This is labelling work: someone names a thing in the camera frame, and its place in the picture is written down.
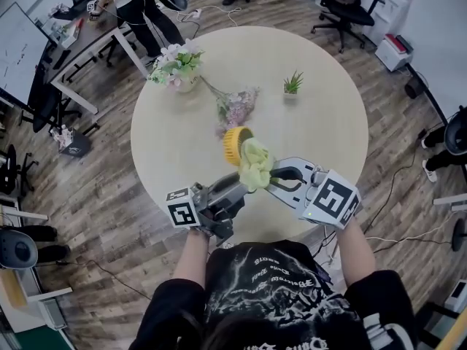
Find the yellow handheld mini fan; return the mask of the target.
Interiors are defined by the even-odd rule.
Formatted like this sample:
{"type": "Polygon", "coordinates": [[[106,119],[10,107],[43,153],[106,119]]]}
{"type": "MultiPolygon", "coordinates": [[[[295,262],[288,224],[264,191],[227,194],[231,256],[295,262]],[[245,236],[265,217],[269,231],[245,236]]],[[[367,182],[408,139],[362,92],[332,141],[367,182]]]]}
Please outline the yellow handheld mini fan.
{"type": "Polygon", "coordinates": [[[225,160],[238,167],[241,163],[241,147],[244,141],[253,137],[252,131],[245,126],[231,128],[223,137],[223,152],[225,160]]]}

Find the small potted green plant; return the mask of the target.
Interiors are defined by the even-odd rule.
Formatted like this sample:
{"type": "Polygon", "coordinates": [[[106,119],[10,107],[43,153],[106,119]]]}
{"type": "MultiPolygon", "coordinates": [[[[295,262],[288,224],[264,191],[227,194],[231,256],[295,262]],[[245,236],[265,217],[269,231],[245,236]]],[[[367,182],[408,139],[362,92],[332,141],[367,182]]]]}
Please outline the small potted green plant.
{"type": "Polygon", "coordinates": [[[295,100],[298,96],[298,91],[303,82],[303,73],[294,71],[290,78],[284,79],[283,96],[286,101],[295,100]]]}

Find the person's black printed shirt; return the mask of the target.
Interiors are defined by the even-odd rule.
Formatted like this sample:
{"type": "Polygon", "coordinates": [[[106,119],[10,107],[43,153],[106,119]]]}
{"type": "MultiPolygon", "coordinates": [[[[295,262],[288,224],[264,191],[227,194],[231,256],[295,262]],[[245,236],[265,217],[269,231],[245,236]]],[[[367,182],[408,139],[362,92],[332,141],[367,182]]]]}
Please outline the person's black printed shirt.
{"type": "Polygon", "coordinates": [[[218,249],[205,288],[169,279],[154,292],[129,350],[411,350],[412,304],[395,271],[339,293],[292,241],[218,249]]]}

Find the red book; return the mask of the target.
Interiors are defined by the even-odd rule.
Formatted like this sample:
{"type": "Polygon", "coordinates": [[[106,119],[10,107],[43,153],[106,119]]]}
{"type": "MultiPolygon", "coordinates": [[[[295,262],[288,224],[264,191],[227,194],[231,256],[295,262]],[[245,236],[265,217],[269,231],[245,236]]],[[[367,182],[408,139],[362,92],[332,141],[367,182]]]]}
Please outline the red book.
{"type": "Polygon", "coordinates": [[[386,34],[384,40],[386,44],[390,45],[397,53],[404,53],[404,47],[401,46],[399,41],[392,34],[386,34]]]}

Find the black round stand base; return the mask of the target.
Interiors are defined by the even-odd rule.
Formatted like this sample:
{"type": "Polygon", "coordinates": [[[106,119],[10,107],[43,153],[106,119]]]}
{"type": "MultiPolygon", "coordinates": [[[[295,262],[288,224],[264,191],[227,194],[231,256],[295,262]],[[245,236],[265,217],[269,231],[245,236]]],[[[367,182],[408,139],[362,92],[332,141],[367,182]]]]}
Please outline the black round stand base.
{"type": "Polygon", "coordinates": [[[458,252],[461,249],[465,239],[467,239],[466,222],[463,219],[458,219],[455,223],[452,233],[452,251],[458,252]]]}

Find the black office chair with headrest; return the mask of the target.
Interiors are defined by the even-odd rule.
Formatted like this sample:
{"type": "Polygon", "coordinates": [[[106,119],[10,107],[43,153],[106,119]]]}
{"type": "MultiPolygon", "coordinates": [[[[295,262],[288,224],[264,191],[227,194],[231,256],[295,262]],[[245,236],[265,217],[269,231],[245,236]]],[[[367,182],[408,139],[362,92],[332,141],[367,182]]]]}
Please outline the black office chair with headrest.
{"type": "Polygon", "coordinates": [[[385,0],[373,0],[371,6],[365,9],[361,6],[361,0],[321,0],[320,5],[325,8],[319,14],[319,20],[328,20],[312,26],[310,33],[315,34],[318,28],[335,28],[339,32],[339,53],[344,52],[344,34],[348,33],[360,42],[360,48],[366,46],[365,40],[352,31],[352,24],[372,27],[375,24],[371,16],[376,5],[385,5],[385,0]]]}

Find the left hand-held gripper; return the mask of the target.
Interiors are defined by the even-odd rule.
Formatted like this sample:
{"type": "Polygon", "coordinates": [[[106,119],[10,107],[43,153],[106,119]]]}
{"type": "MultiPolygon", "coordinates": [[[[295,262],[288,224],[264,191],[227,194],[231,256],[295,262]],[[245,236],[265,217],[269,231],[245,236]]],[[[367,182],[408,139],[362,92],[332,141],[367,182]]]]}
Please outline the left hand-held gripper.
{"type": "Polygon", "coordinates": [[[210,186],[195,182],[172,191],[166,195],[166,205],[175,228],[201,226],[201,214],[206,212],[213,220],[221,214],[227,214],[231,219],[235,217],[249,193],[247,186],[239,181],[239,175],[232,173],[210,186]]]}

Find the white low box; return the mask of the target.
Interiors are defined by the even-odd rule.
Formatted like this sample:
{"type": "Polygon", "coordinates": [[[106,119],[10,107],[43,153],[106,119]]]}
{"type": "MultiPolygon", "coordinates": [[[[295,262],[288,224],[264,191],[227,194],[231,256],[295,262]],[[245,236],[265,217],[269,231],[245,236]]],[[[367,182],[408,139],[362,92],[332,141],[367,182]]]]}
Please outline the white low box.
{"type": "Polygon", "coordinates": [[[399,53],[388,40],[383,39],[375,52],[375,56],[385,65],[387,70],[393,72],[410,63],[413,54],[399,53]]]}

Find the white floor device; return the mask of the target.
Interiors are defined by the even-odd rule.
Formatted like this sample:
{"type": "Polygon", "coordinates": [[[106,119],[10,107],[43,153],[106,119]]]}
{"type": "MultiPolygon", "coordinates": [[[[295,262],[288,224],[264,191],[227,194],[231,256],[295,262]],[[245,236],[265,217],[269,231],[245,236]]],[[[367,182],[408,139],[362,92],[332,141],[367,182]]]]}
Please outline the white floor device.
{"type": "Polygon", "coordinates": [[[444,301],[444,307],[461,313],[467,307],[467,279],[460,279],[444,301]]]}

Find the yellow-green cleaning cloth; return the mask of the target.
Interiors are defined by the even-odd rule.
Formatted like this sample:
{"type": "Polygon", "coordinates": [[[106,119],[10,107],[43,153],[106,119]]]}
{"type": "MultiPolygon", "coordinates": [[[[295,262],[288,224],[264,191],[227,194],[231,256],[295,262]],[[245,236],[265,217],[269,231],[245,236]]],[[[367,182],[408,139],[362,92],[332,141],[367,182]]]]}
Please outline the yellow-green cleaning cloth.
{"type": "Polygon", "coordinates": [[[274,163],[274,156],[256,138],[245,140],[240,150],[239,181],[250,193],[265,189],[274,163]]]}

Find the rolling whiteboard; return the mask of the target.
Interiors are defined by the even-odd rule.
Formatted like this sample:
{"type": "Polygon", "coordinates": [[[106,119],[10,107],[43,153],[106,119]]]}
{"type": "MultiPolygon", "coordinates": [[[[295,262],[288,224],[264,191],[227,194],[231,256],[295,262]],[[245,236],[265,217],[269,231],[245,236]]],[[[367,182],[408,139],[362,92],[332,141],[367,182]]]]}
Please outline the rolling whiteboard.
{"type": "Polygon", "coordinates": [[[14,2],[0,15],[0,90],[27,104],[47,36],[14,2]]]}

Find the black swivel chair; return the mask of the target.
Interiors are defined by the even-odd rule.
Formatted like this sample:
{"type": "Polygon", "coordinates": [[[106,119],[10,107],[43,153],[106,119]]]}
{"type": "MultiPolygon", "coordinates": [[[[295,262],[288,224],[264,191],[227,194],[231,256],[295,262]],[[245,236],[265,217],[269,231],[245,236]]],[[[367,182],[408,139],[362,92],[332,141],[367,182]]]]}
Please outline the black swivel chair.
{"type": "Polygon", "coordinates": [[[31,123],[35,133],[49,125],[49,133],[52,133],[54,128],[61,133],[63,118],[69,115],[81,118],[82,112],[66,109],[71,99],[62,98],[63,93],[59,89],[45,82],[45,70],[46,68],[41,63],[36,67],[28,99],[28,113],[32,117],[27,117],[24,114],[25,109],[23,109],[20,113],[18,125],[21,125],[22,122],[31,123]]]}
{"type": "Polygon", "coordinates": [[[7,152],[0,150],[0,158],[4,158],[4,162],[0,162],[0,193],[11,195],[17,188],[19,183],[19,192],[22,197],[26,195],[26,190],[34,192],[35,188],[28,180],[28,171],[33,165],[39,165],[37,160],[28,162],[32,154],[27,152],[23,164],[17,163],[17,153],[13,144],[8,146],[7,152]]]}

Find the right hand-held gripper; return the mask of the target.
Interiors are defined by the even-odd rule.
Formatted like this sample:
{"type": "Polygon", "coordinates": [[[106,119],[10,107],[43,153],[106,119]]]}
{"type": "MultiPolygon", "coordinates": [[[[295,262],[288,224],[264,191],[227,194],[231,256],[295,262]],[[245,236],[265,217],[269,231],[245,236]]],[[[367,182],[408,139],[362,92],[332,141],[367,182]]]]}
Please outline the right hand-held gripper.
{"type": "Polygon", "coordinates": [[[299,157],[278,160],[266,191],[300,220],[344,229],[360,204],[355,185],[334,170],[299,157]]]}

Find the person's right forearm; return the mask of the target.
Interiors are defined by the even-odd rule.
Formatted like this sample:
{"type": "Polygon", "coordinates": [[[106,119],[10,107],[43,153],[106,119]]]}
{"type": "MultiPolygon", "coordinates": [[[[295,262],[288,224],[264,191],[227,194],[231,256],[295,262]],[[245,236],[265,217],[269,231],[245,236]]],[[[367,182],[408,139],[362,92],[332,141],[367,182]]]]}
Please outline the person's right forearm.
{"type": "Polygon", "coordinates": [[[354,217],[351,217],[345,229],[336,231],[336,236],[347,287],[376,271],[374,253],[354,217]]]}

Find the dark notebook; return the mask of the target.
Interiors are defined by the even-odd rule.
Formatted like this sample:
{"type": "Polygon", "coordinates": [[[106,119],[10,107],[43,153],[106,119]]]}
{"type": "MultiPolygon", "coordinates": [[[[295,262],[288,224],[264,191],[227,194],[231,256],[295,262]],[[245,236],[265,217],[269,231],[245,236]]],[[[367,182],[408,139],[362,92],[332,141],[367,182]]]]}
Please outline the dark notebook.
{"type": "Polygon", "coordinates": [[[409,43],[409,41],[403,38],[402,35],[397,35],[395,38],[404,47],[407,53],[412,53],[414,51],[413,46],[409,43]]]}

